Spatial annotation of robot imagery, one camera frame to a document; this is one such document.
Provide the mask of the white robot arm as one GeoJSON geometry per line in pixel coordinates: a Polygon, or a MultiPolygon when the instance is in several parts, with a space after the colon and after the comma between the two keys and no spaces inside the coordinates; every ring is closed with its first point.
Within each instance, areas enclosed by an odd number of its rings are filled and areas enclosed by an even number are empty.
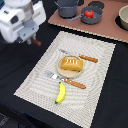
{"type": "Polygon", "coordinates": [[[46,20],[42,0],[3,0],[0,9],[0,34],[12,44],[36,40],[39,26],[46,20]]]}

